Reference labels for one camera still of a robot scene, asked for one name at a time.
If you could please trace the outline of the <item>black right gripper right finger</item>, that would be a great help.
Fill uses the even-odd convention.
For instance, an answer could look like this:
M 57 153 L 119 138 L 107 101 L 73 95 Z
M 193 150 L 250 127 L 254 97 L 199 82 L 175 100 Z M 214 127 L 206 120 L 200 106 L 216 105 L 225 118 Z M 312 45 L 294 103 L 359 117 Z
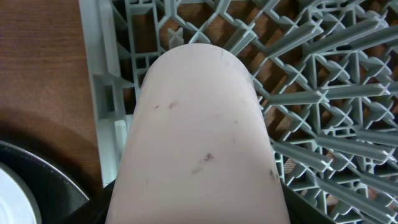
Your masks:
M 291 224 L 334 224 L 335 222 L 318 208 L 310 205 L 299 194 L 282 183 Z

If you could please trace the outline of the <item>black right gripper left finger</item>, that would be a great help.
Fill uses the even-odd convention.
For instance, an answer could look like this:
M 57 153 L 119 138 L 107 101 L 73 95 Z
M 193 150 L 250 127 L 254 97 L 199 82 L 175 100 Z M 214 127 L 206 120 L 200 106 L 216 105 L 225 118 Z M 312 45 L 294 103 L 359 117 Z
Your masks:
M 113 180 L 97 197 L 67 216 L 67 224 L 105 224 L 115 182 Z

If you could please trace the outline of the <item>grey round plate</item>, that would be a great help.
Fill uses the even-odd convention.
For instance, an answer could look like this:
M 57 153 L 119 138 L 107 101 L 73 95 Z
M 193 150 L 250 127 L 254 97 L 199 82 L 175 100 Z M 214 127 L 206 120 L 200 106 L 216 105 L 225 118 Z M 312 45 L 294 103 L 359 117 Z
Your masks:
M 30 188 L 10 167 L 1 163 L 1 224 L 41 224 L 42 217 Z

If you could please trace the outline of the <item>pink plastic cup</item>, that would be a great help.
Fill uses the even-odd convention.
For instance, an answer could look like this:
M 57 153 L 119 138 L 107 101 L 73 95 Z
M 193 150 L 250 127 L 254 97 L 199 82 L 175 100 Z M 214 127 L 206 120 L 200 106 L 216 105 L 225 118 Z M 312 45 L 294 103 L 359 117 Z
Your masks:
M 169 50 L 146 73 L 107 223 L 288 223 L 253 82 L 210 44 Z

